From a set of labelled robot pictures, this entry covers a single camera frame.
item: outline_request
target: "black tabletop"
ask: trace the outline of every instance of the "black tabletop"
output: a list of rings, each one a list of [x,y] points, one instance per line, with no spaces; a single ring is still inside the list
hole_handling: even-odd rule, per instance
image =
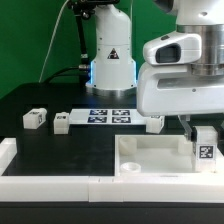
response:
[[[22,116],[47,109],[47,121],[24,130]],[[0,100],[0,136],[16,137],[18,153],[5,176],[114,175],[115,134],[143,134],[140,126],[71,126],[53,134],[56,113],[77,108],[136,108],[134,95],[121,99],[87,94],[77,84],[24,84]],[[219,126],[222,114],[193,116],[191,125]],[[177,117],[167,117],[162,134],[183,134]],[[0,223],[224,223],[223,204],[1,202]]]

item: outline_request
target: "white cube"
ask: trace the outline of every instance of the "white cube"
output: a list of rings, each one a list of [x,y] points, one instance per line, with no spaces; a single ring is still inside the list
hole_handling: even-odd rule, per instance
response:
[[[146,119],[146,132],[159,134],[163,129],[165,116],[150,116]]]
[[[32,109],[23,116],[25,129],[37,129],[46,121],[47,110],[45,108]]]
[[[68,134],[69,113],[57,113],[54,118],[54,134]]]

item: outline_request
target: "white plastic part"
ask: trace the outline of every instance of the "white plastic part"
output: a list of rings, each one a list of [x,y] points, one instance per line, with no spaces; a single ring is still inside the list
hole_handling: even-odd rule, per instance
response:
[[[119,140],[121,155],[133,155],[137,152],[137,139],[131,136],[121,137]]]
[[[198,34],[178,33],[176,31],[166,35],[166,39],[161,37],[149,41],[144,45],[143,56],[146,62],[151,65],[166,65],[174,63],[159,63],[156,60],[156,53],[160,48],[166,47],[171,44],[180,47],[180,60],[175,64],[185,64],[197,61],[201,57],[201,36]]]
[[[47,110],[45,108],[32,109],[23,116],[25,129],[37,129],[46,121]]]
[[[57,113],[54,118],[54,134],[68,134],[69,113]]]
[[[16,139],[5,138],[0,144],[0,176],[17,153]]]
[[[115,158],[119,158],[119,138],[115,136]],[[138,140],[138,153],[143,153],[144,159],[141,173],[130,175],[122,173],[119,176],[120,165],[116,166],[114,177],[79,177],[79,176],[1,176],[1,202],[202,202],[224,203],[224,158],[217,153],[219,168],[217,173],[195,173],[184,168],[190,163],[190,157],[178,153],[178,144],[184,136],[133,136]],[[4,144],[15,146],[15,139],[4,140]],[[145,166],[164,165],[176,169],[165,172],[155,172]]]
[[[97,55],[87,87],[128,90],[136,87],[136,63],[131,54],[131,21],[114,5],[96,8]]]
[[[90,202],[123,202],[123,179],[120,177],[90,177]]]
[[[159,134],[164,127],[165,116],[150,116],[146,118],[146,132]]]
[[[216,172],[218,133],[210,126],[195,126],[197,141],[194,144],[192,164],[196,172]]]

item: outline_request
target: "green wall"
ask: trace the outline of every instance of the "green wall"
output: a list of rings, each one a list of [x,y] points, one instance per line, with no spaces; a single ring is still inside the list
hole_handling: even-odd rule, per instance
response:
[[[152,0],[133,1],[133,58],[143,63],[145,42],[175,29],[175,18],[165,15]],[[23,83],[38,82],[57,15],[64,0],[1,0],[0,8],[0,98]],[[117,5],[130,13],[130,0]],[[84,22],[87,47],[95,56],[94,19]],[[80,62],[79,41],[72,11],[67,8],[44,73]]]

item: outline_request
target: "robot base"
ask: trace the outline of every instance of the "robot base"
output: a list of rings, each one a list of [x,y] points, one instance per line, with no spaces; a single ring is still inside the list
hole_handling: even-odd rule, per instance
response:
[[[93,87],[91,84],[86,84],[86,91],[87,93],[92,93],[98,96],[120,98],[136,94],[136,87],[121,90],[107,90],[107,89],[97,89],[96,87]]]

